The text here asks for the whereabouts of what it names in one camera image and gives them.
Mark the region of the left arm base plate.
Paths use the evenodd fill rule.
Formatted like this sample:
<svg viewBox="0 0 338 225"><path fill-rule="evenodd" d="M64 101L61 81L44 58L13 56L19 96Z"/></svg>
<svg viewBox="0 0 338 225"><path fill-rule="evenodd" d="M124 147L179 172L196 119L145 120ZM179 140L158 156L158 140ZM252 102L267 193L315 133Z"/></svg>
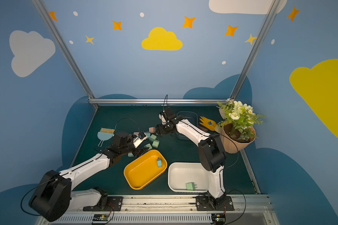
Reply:
<svg viewBox="0 0 338 225"><path fill-rule="evenodd" d="M83 211L120 211L122 208L123 197L104 196L101 197L95 206L86 206Z"/></svg>

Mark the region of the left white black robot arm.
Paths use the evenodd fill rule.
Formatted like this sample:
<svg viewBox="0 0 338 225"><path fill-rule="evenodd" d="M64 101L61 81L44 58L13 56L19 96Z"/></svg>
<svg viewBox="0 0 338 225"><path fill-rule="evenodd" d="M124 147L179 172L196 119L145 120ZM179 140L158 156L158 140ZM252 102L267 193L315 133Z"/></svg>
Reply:
<svg viewBox="0 0 338 225"><path fill-rule="evenodd" d="M74 191L74 188L96 173L106 170L121 160L123 155L132 153L138 157L148 149L140 149L147 135L119 132L109 146L94 157L60 172L45 173L29 200L29 207L49 222L56 221L67 211L105 211L109 208L108 193L100 188Z"/></svg>

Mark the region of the blue plug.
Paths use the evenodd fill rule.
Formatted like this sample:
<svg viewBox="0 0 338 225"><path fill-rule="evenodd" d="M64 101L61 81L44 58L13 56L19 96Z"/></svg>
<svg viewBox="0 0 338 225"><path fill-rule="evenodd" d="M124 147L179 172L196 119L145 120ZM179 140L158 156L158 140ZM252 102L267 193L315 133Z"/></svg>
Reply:
<svg viewBox="0 0 338 225"><path fill-rule="evenodd" d="M162 168L162 161L160 158L157 159L157 166L158 168Z"/></svg>

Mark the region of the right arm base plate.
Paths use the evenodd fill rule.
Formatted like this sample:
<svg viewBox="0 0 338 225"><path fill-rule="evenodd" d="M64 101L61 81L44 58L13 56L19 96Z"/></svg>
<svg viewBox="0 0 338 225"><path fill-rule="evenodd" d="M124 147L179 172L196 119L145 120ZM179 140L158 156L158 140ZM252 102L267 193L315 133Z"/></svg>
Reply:
<svg viewBox="0 0 338 225"><path fill-rule="evenodd" d="M205 195L195 197L197 211L234 211L234 204L230 196L214 199Z"/></svg>

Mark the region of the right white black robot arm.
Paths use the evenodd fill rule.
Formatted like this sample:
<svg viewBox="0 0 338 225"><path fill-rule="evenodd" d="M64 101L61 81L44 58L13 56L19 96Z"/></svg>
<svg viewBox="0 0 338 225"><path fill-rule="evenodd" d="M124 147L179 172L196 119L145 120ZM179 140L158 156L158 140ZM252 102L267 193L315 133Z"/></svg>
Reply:
<svg viewBox="0 0 338 225"><path fill-rule="evenodd" d="M182 115L176 115L171 108L159 113L161 123L156 126L159 135L178 132L198 146L200 163L209 172L208 200L214 206L220 205L226 198L223 183L225 150L219 134L209 134L194 126Z"/></svg>

